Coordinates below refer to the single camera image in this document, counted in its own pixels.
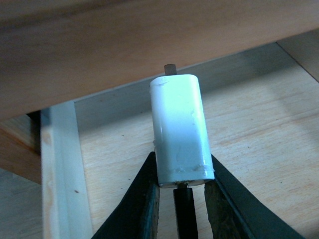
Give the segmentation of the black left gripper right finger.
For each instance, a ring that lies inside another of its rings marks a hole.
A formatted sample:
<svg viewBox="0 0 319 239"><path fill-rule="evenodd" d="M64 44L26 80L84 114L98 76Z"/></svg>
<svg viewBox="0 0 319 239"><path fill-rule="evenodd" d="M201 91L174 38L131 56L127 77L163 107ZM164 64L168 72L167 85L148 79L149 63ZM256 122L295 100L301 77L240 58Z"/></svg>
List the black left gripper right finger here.
<svg viewBox="0 0 319 239"><path fill-rule="evenodd" d="M204 195L215 239L301 239L296 230L262 204L215 157L215 179Z"/></svg>

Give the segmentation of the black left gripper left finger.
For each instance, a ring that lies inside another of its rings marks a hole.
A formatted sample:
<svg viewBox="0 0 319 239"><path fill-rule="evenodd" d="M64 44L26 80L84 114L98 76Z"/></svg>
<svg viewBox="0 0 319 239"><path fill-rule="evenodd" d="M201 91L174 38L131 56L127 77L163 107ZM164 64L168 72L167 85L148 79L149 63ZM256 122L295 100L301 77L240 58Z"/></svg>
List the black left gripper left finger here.
<svg viewBox="0 0 319 239"><path fill-rule="evenodd" d="M160 187L156 154L151 152L130 187L94 239L155 239L158 233Z"/></svg>

